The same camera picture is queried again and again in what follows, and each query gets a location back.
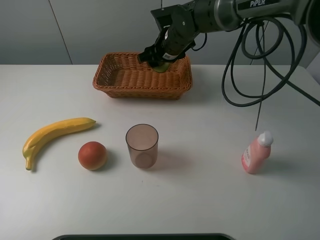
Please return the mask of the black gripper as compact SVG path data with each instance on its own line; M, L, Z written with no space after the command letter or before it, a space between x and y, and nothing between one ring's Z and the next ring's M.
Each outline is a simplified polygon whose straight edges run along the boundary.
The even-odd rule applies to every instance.
M196 45L195 38L196 28L193 25L172 24L160 32L154 46L146 47L138 54L138 61L149 66L159 66L160 60L176 62L183 59L186 52Z

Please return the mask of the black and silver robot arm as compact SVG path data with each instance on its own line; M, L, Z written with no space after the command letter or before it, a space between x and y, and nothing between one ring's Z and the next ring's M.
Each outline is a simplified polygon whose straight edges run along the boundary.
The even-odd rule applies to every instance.
M159 35L137 59L152 68L184 58L200 33L234 31L245 19L289 14L296 25L306 25L311 39L320 43L318 0L192 0L154 9L151 14Z

